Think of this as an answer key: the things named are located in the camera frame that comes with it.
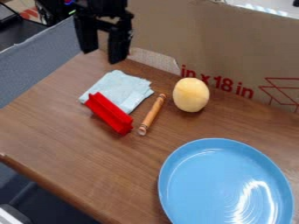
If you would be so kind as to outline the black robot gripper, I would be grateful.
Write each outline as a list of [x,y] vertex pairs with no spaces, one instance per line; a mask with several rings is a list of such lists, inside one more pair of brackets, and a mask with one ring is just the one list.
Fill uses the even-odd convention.
[[108,34],[108,62],[116,64],[127,58],[131,45],[134,14],[127,10],[128,0],[74,0],[75,28],[80,50],[91,53],[99,49],[98,19],[119,18],[116,24],[106,22],[99,26]]

